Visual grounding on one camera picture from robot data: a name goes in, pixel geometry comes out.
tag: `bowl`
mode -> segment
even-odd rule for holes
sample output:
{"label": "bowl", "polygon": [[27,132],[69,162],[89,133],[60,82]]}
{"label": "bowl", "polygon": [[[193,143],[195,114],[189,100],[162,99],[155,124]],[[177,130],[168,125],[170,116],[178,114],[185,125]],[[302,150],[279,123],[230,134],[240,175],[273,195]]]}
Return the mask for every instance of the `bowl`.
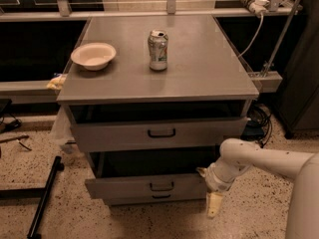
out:
{"label": "bowl", "polygon": [[106,67],[116,54],[116,49],[110,44],[91,43],[75,49],[71,59],[89,71],[97,71]]}

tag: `black drawer handle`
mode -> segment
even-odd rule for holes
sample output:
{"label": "black drawer handle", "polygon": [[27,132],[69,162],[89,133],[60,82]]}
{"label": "black drawer handle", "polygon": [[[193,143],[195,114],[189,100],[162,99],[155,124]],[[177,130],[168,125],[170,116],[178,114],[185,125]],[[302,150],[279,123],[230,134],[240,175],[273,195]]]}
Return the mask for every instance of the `black drawer handle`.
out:
{"label": "black drawer handle", "polygon": [[170,198],[170,195],[153,195],[153,199]]}
{"label": "black drawer handle", "polygon": [[150,129],[148,130],[148,135],[150,138],[169,138],[169,137],[173,137],[176,135],[176,130],[175,128],[173,128],[171,130],[171,133],[169,134],[157,134],[154,131],[152,132]]}
{"label": "black drawer handle", "polygon": [[150,189],[153,192],[171,191],[173,190],[173,182],[170,184],[153,184],[150,183]]}

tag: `metal leg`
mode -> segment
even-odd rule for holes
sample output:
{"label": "metal leg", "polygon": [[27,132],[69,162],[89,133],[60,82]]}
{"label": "metal leg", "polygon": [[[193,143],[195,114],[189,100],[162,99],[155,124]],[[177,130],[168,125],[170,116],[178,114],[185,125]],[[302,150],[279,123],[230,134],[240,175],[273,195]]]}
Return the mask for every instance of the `metal leg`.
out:
{"label": "metal leg", "polygon": [[52,165],[51,172],[49,174],[46,186],[44,188],[44,192],[41,196],[36,214],[33,218],[33,222],[31,224],[31,227],[30,227],[30,230],[29,230],[29,233],[27,236],[28,239],[41,238],[41,235],[37,234],[37,230],[39,228],[41,218],[43,216],[46,204],[48,202],[50,192],[52,189],[52,185],[53,185],[54,179],[56,177],[57,171],[62,171],[62,170],[64,170],[64,164],[61,163],[61,156],[56,156],[54,163]]}

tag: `terrazzo floor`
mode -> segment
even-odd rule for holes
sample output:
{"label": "terrazzo floor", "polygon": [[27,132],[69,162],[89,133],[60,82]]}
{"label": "terrazzo floor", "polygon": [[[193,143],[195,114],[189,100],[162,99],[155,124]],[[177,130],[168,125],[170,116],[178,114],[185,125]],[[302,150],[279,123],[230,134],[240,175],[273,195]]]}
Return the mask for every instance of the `terrazzo floor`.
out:
{"label": "terrazzo floor", "polygon": [[[94,175],[83,153],[72,145],[64,152],[51,135],[55,115],[16,115],[22,126],[0,134],[0,139],[28,134],[18,142],[2,143],[0,189],[43,187],[56,155],[65,170],[58,172],[39,233],[43,239],[283,239],[292,184],[252,168],[225,193],[221,210],[207,219],[205,201],[182,201],[107,206],[90,199],[84,180]],[[317,152],[319,133],[285,139],[273,118],[266,148]],[[38,199],[0,201],[0,238],[27,238]]]}

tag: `soda can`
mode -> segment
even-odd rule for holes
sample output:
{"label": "soda can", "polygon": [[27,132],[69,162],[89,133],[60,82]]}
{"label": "soda can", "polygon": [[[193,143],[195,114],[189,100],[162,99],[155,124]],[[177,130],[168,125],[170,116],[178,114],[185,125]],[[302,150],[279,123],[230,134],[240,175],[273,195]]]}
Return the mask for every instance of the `soda can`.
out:
{"label": "soda can", "polygon": [[163,30],[152,30],[148,38],[150,51],[150,68],[164,70],[167,68],[168,35]]}

